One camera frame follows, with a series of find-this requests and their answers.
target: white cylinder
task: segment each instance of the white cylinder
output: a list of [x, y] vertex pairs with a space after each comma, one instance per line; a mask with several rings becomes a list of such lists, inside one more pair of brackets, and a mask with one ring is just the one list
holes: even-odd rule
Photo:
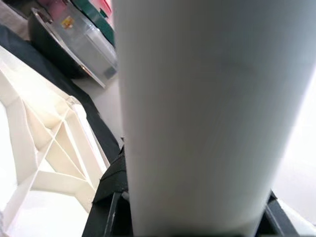
[[316, 1], [114, 2], [134, 234], [255, 234], [314, 72]]

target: black fabric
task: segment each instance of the black fabric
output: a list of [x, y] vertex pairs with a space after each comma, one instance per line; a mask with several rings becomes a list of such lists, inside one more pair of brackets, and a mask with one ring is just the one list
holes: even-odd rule
[[119, 145], [112, 132], [101, 119], [90, 96], [76, 86], [69, 78], [66, 78], [28, 42], [19, 38], [14, 32], [3, 25], [0, 25], [0, 45], [58, 88], [76, 97], [82, 103], [87, 113], [87, 120], [109, 162], [112, 163], [119, 153]]
[[113, 193], [122, 193], [128, 190], [125, 152], [122, 147], [118, 158], [111, 164], [103, 174], [97, 192], [94, 196], [93, 203], [103, 201]]

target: white plastic tube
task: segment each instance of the white plastic tube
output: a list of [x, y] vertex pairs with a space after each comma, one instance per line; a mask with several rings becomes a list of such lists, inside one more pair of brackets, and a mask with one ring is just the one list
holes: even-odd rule
[[314, 71], [316, 1], [114, 1], [134, 234], [255, 234]]

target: clear plastic container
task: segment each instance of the clear plastic container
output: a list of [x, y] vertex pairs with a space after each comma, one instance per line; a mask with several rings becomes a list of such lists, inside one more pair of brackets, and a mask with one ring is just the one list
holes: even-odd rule
[[116, 74], [117, 56], [114, 47], [71, 3], [54, 20], [52, 27], [72, 53], [92, 72], [91, 76], [99, 83], [101, 81], [101, 85]]

